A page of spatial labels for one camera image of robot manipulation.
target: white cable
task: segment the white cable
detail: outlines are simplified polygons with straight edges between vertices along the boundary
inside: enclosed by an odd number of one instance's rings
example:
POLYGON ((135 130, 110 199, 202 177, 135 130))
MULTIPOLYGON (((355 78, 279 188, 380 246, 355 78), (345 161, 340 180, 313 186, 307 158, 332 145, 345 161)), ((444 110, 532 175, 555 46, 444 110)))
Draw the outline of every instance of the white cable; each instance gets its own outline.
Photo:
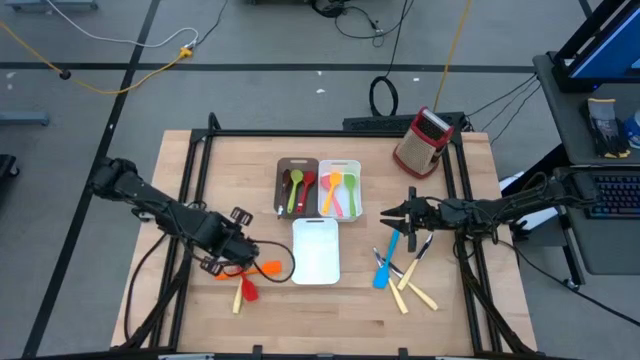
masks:
POLYGON ((184 32, 184 31, 193 31, 196 34, 196 37, 191 40, 190 43, 186 44, 184 47, 186 48, 192 48, 194 46, 196 46, 197 42, 198 42, 198 36, 200 36, 200 34, 198 34, 198 30, 194 29, 194 28, 182 28, 178 31, 176 31, 173 35, 169 36, 165 41, 159 43, 159 44, 155 44, 155 45, 147 45, 147 44, 140 44, 136 41, 133 40, 121 40, 121 39, 111 39, 111 38, 105 38, 105 37, 101 37, 101 36, 95 36, 93 34, 88 33, 87 31, 85 31, 83 28, 81 28, 80 26, 78 26, 76 23, 73 22, 73 20, 69 19, 67 17, 67 15, 63 14, 62 11, 60 11, 60 9, 58 9, 51 0, 47 0, 47 2, 49 3, 49 5, 51 5, 51 7, 53 8, 53 10, 55 10, 60 16, 62 16, 65 20, 67 20, 71 25, 73 25, 73 27, 75 27, 76 29, 80 30, 80 32, 82 32, 83 34, 87 35, 88 37, 92 38, 92 39, 96 39, 96 40, 102 40, 102 41, 109 41, 109 42, 116 42, 116 43, 127 43, 127 44, 132 44, 132 45, 137 45, 137 46, 142 46, 142 47, 148 47, 148 48, 157 48, 160 46, 163 46, 164 44, 168 43, 169 41, 171 41, 174 37, 178 36, 180 33, 184 32))

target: white plastic cutting board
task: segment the white plastic cutting board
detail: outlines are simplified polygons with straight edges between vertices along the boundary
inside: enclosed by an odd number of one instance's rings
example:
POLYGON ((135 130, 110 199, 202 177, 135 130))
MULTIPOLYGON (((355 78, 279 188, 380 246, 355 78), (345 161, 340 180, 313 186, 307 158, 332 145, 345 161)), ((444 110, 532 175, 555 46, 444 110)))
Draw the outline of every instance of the white plastic cutting board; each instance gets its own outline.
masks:
POLYGON ((331 218, 297 219, 293 222, 291 278, 299 285, 329 285, 340 280, 338 222, 331 218))

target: blue spatula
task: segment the blue spatula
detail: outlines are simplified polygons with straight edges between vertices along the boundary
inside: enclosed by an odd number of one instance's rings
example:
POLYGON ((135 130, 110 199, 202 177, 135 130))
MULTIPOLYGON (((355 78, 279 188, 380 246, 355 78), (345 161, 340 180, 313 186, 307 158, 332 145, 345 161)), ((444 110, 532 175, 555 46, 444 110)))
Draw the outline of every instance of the blue spatula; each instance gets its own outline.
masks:
POLYGON ((393 250, 396 248, 396 243, 398 242, 398 236, 400 233, 398 231, 394 231, 391 236, 391 243, 389 243, 389 251, 387 251, 387 258, 378 271, 376 271, 376 277, 373 279, 373 287, 376 289, 384 289, 389 282, 389 262, 391 261, 391 257, 393 256, 393 250))

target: keyboard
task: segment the keyboard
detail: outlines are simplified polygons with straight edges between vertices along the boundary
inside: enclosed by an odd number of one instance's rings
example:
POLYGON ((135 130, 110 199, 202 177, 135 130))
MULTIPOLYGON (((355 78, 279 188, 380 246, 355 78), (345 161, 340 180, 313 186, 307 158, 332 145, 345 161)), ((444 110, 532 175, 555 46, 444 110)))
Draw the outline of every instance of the keyboard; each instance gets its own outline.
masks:
POLYGON ((592 219, 640 219, 640 172, 599 173, 593 179, 600 202, 585 212, 592 219))

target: wooden table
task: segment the wooden table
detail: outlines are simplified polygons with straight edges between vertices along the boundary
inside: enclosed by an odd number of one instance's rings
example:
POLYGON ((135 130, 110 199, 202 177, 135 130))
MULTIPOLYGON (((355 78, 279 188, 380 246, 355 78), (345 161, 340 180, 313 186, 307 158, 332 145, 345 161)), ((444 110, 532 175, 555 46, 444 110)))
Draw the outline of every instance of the wooden table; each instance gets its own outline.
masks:
MULTIPOLYGON (((190 131, 167 131, 160 148, 152 183, 173 197, 178 195, 189 136, 190 131)), ((497 198, 500 190, 487 135, 465 133, 463 139, 474 197, 497 198)), ((249 353, 253 345, 261 344, 265 353, 392 355, 399 347, 406 347, 411 355, 471 355, 462 282, 452 254, 452 232, 435 233, 433 244, 411 279, 438 303, 438 311, 429 309, 407 288, 402 295, 409 313, 403 316, 388 287, 383 291, 371 286, 377 268, 372 247, 386 251, 391 235, 391 229, 379 222, 380 211, 405 200, 411 185, 417 187, 418 196, 447 197, 442 166, 427 179, 417 181, 392 161, 397 142, 391 138, 214 138, 204 200, 209 209, 225 215, 235 206, 253 213, 255 218, 245 229, 252 238, 292 245, 291 221, 276 220, 272 207, 276 163, 283 157, 360 161, 364 214, 354 223, 340 224, 341 277, 336 285, 299 286, 291 281, 273 284, 254 276, 260 300, 245 302, 239 315, 231 312, 237 280, 215 281, 194 264, 178 350, 249 353)), ((461 194, 458 165, 452 155, 457 193, 461 194)), ((196 176, 194 171, 190 194, 194 193, 196 176)), ((424 241, 428 234, 426 230, 419 232, 418 241, 424 241)), ((508 229, 501 228, 499 234, 502 240, 511 241, 508 229)), ((155 224, 141 225, 131 271, 160 235, 155 224)), ((155 304, 167 244, 148 259, 138 276, 132 331, 155 304)), ((484 248, 497 308, 525 344, 535 349, 515 254, 490 241, 484 248)), ((407 253, 406 240, 401 240, 394 263, 406 268, 414 255, 407 253)), ((275 259, 282 260, 284 271, 289 271, 281 249, 261 247, 261 261, 275 259)), ((124 341, 124 301, 123 297, 114 345, 124 341)), ((479 305, 477 308, 484 348, 490 349, 486 317, 479 305)), ((170 305, 165 319, 172 313, 170 305)), ((161 343, 166 343, 169 323, 165 323, 161 343)))

